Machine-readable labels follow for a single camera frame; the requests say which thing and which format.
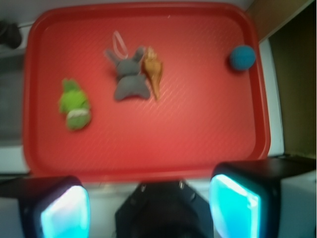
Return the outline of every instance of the blue felt ball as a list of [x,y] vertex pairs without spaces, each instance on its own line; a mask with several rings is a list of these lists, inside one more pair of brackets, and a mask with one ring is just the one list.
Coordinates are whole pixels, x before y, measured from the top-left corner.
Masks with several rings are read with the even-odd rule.
[[235,70],[247,70],[256,61],[256,54],[250,46],[238,46],[230,55],[230,64]]

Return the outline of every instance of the glowing light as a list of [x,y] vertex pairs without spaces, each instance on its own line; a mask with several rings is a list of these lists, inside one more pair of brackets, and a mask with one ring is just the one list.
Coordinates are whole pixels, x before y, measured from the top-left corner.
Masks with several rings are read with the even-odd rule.
[[73,186],[41,213],[44,238],[87,238],[90,204],[87,191]]
[[228,176],[212,178],[210,207],[214,226],[222,237],[259,237],[261,198]]

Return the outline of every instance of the stuffed toy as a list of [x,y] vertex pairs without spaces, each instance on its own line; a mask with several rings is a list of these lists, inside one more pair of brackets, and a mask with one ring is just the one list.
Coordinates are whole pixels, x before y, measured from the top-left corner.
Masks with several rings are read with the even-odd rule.
[[67,114],[66,126],[78,130],[91,120],[90,104],[84,91],[74,79],[62,81],[63,94],[59,100],[59,112]]
[[117,71],[117,88],[114,99],[120,101],[130,96],[150,98],[150,91],[146,85],[146,77],[141,74],[140,61],[144,50],[140,47],[132,58],[120,60],[111,50],[106,50],[106,55],[114,63]]
[[163,74],[163,63],[158,59],[158,55],[154,52],[152,47],[148,47],[144,59],[143,59],[143,69],[148,76],[155,99],[159,100],[159,83]]

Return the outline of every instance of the green plush toy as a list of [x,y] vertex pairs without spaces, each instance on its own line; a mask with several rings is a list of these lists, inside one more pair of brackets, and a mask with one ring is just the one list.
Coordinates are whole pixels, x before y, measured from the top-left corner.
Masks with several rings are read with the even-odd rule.
[[91,120],[88,98],[74,79],[63,79],[62,84],[64,93],[59,100],[59,112],[67,114],[68,129],[81,129]]

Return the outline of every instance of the black object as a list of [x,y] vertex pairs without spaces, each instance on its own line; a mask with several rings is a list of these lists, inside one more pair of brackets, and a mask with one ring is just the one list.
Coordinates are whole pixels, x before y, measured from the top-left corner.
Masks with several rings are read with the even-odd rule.
[[81,182],[73,176],[15,178],[0,183],[0,197],[18,200],[24,234],[39,238],[43,236],[39,222],[41,212],[75,185],[81,185]]
[[281,180],[316,169],[316,160],[302,157],[223,162],[215,167],[213,177],[224,174],[261,198],[260,237],[278,236],[281,208]]
[[6,44],[12,49],[21,45],[22,36],[16,23],[9,24],[0,21],[0,44]]
[[209,204],[182,181],[140,184],[115,221],[117,238],[213,238]]

